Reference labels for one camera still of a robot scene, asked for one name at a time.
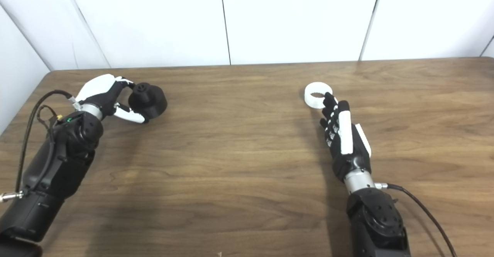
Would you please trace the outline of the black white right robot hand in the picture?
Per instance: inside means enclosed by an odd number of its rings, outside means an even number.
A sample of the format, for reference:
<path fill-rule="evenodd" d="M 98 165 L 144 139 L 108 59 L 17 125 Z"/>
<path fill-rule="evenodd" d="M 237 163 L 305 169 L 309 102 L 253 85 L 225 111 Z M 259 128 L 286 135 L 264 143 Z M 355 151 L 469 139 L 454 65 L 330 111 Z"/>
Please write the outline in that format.
<path fill-rule="evenodd" d="M 332 157 L 332 171 L 336 178 L 344 181 L 354 170 L 372 172 L 371 154 L 361 133 L 352 122 L 350 105 L 346 100 L 337 100 L 330 92 L 323 96 L 323 118 L 320 125 Z"/>

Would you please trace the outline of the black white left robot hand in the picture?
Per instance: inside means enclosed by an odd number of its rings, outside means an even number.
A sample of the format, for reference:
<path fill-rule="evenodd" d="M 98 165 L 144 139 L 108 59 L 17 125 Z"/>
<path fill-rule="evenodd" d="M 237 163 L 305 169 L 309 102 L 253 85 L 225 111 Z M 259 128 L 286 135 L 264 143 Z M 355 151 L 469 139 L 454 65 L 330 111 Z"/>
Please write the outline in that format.
<path fill-rule="evenodd" d="M 123 76 L 104 74 L 86 82 L 76 97 L 69 101 L 76 111 L 92 114 L 98 120 L 116 116 L 134 123 L 146 124 L 149 119 L 129 106 L 120 104 L 118 97 L 124 88 L 134 89 L 136 83 Z"/>

